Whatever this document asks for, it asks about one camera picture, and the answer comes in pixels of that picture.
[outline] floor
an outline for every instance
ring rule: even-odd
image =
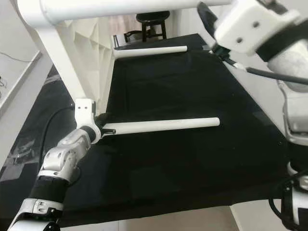
[[[228,206],[63,228],[62,231],[238,231]]]

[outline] black fabric surface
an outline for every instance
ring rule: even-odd
[[[82,178],[67,191],[61,226],[265,199],[287,176],[285,138],[223,63],[201,50],[200,39],[191,36],[195,49],[189,52],[117,60],[109,122],[217,116],[221,125],[104,138],[79,163]],[[62,82],[45,85],[28,120],[39,119],[33,115],[45,100],[57,108],[70,104]],[[66,113],[54,121],[47,147],[74,128],[73,115]],[[28,126],[21,134],[39,138],[38,130]],[[0,228],[30,193],[36,168],[26,165],[20,179],[0,183]]]

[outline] wooden chair leg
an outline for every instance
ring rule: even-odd
[[[161,23],[162,26],[162,34],[163,34],[163,39],[167,39],[167,33],[166,33],[166,25],[165,25],[165,21],[163,21]]]
[[[146,24],[142,24],[142,41],[146,42]]]

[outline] white rod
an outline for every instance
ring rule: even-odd
[[[133,49],[133,50],[114,50],[115,58],[126,58],[135,56],[146,56],[155,54],[167,54],[186,52],[187,46],[181,47],[159,47],[159,48],[147,48],[147,49]]]
[[[110,15],[148,13],[194,8],[201,0],[41,0],[42,11],[57,23]],[[202,0],[208,6],[227,5],[232,0]]]
[[[141,133],[151,131],[166,131],[187,128],[204,128],[219,126],[219,118],[199,118],[199,119],[178,119],[178,120],[160,120],[130,123],[112,123],[106,124],[104,129],[115,129],[115,135]]]

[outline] black stool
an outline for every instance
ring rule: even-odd
[[[163,36],[163,39],[167,39],[165,20],[170,16],[169,11],[153,12],[153,13],[139,13],[136,16],[138,22],[142,24],[142,41],[146,42],[146,38]],[[151,35],[151,32],[147,34],[146,27],[161,25],[162,33]]]

